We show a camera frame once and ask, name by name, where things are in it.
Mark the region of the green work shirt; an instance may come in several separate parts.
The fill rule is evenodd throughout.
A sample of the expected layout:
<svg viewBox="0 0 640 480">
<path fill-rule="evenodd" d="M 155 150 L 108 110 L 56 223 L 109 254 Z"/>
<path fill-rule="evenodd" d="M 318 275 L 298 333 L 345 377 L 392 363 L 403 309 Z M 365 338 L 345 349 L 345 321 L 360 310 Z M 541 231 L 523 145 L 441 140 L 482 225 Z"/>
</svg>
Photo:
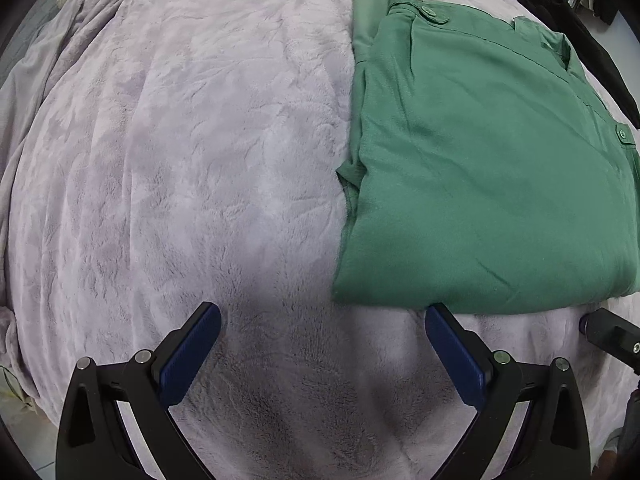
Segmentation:
<svg viewBox="0 0 640 480">
<path fill-rule="evenodd" d="M 436 0 L 352 0 L 335 301 L 521 314 L 639 288 L 634 134 L 567 38 Z"/>
</svg>

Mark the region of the lilac plush bed blanket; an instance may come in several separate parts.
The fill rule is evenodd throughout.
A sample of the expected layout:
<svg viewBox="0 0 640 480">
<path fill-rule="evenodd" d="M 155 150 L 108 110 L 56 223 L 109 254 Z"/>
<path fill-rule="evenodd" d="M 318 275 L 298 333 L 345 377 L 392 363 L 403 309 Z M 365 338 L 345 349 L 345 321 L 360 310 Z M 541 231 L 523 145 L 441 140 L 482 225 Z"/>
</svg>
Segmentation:
<svg viewBox="0 0 640 480">
<path fill-rule="evenodd" d="M 82 356 L 129 358 L 211 301 L 221 341 L 174 415 L 212 474 L 434 474 L 472 412 L 424 307 L 332 295 L 354 73 L 352 0 L 70 0 L 47 24 L 1 89 L 1 362 L 50 419 Z M 454 313 L 519 360 L 567 358 L 600 450 L 634 374 L 579 335 L 599 306 L 637 321 L 639 289 Z"/>
</svg>

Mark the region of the black folded garment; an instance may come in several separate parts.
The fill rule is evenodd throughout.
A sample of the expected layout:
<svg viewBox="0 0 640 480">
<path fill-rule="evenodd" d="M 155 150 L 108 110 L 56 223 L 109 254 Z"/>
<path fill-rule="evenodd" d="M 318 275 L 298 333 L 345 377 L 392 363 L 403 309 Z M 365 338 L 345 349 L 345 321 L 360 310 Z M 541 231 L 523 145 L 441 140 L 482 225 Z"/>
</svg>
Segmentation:
<svg viewBox="0 0 640 480">
<path fill-rule="evenodd" d="M 518 0 L 531 14 L 554 32 L 562 32 L 578 58 L 612 96 L 634 128 L 639 128 L 639 110 L 608 51 L 593 38 L 567 0 Z"/>
</svg>

